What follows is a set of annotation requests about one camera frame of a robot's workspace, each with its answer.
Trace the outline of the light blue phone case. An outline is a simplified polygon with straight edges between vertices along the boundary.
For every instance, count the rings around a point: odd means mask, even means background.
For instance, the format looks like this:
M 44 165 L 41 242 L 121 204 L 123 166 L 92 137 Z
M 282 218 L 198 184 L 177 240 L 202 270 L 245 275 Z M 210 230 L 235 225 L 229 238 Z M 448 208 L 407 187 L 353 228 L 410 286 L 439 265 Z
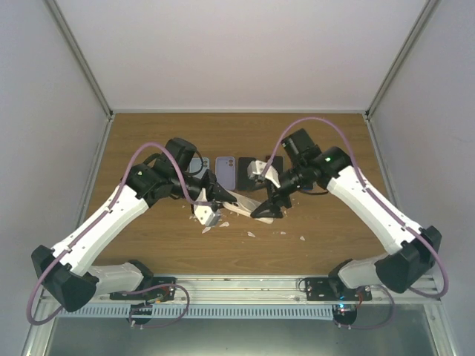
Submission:
M 201 178 L 210 167 L 208 157 L 193 158 L 189 164 L 189 174 L 192 177 Z

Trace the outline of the lavender phone case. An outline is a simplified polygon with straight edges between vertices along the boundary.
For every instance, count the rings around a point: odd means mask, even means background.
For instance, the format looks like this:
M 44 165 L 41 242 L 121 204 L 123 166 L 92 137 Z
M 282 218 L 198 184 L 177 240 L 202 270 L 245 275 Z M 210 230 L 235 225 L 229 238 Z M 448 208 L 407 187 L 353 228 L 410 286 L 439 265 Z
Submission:
M 233 191 L 236 186 L 236 161 L 233 156 L 219 156 L 215 160 L 217 182 L 226 190 Z

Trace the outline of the white phone stand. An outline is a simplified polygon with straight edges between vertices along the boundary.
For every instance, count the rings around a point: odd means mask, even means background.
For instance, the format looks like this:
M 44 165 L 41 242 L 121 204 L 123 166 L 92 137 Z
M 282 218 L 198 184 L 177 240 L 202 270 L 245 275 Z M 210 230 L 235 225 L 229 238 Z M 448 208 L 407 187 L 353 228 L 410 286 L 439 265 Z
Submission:
M 223 207 L 236 214 L 250 218 L 251 213 L 261 205 L 260 201 L 245 197 L 232 191 L 229 193 L 236 199 L 236 201 L 223 202 Z

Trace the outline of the dark green smartphone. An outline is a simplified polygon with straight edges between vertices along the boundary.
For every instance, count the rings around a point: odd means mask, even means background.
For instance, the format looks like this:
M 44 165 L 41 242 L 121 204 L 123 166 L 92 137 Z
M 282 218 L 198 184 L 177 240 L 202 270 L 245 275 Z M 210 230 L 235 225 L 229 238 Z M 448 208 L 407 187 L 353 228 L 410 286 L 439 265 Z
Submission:
M 254 157 L 242 156 L 237 159 L 237 191 L 254 191 L 256 182 L 249 178 L 247 168 L 251 162 L 255 161 Z

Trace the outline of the phone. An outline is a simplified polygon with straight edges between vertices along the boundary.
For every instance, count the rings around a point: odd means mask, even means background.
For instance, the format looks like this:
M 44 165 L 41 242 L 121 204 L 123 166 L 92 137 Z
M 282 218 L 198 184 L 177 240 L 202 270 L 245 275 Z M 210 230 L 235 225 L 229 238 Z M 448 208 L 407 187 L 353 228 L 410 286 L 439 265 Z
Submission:
M 272 167 L 280 174 L 284 170 L 284 158 L 276 155 L 272 161 Z

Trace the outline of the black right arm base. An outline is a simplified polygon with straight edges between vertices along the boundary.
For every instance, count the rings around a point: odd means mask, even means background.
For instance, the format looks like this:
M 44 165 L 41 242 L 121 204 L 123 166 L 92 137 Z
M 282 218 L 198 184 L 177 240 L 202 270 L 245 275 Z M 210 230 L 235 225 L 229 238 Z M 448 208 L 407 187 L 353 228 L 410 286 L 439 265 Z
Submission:
M 305 277 L 299 286 L 308 301 L 359 302 L 373 299 L 369 286 L 347 288 L 337 277 Z

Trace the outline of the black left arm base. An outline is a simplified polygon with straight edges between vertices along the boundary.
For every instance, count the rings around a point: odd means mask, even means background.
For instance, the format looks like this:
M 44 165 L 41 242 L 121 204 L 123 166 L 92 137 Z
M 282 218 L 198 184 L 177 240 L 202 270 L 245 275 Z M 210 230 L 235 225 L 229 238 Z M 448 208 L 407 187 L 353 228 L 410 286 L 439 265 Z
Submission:
M 111 300 L 139 300 L 139 301 L 159 301 L 165 302 L 174 299 L 174 287 L 170 284 L 175 284 L 177 282 L 176 277 L 152 277 L 150 280 L 142 281 L 141 284 L 137 287 L 136 291 L 142 291 L 144 289 L 149 289 L 153 286 L 163 285 L 166 286 L 161 288 L 155 288 L 153 290 L 142 292 L 141 294 L 124 294 L 120 292 L 110 293 L 109 297 Z

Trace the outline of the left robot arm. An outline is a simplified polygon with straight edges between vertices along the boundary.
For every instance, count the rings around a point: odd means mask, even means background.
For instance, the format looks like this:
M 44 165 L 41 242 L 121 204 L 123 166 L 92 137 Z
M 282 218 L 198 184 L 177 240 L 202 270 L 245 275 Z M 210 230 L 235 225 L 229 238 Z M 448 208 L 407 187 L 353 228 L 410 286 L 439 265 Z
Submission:
M 195 218 L 206 227 L 219 221 L 224 203 L 236 202 L 209 169 L 201 178 L 188 172 L 198 153 L 193 144 L 173 138 L 156 147 L 159 151 L 143 162 L 129 161 L 112 195 L 77 230 L 53 247 L 40 245 L 31 254 L 37 285 L 64 310 L 77 311 L 101 294 L 125 292 L 138 300 L 151 295 L 153 274 L 142 263 L 131 260 L 106 267 L 93 263 L 128 224 L 159 200 L 187 200 Z

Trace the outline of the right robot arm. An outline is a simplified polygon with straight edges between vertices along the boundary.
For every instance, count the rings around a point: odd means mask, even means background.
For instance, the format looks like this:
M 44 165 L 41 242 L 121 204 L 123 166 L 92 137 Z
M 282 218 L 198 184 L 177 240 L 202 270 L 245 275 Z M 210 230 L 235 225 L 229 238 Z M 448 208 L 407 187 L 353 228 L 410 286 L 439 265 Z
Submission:
M 254 219 L 281 218 L 291 206 L 290 196 L 304 186 L 317 185 L 346 204 L 382 244 L 385 253 L 365 260 L 346 260 L 330 274 L 329 292 L 346 300 L 358 287 L 382 283 L 403 293 L 436 264 L 442 235 L 433 226 L 423 228 L 390 203 L 339 147 L 322 151 L 304 129 L 281 140 L 292 166 L 278 172 L 254 160 L 250 179 L 268 182 L 268 198 L 252 213 Z

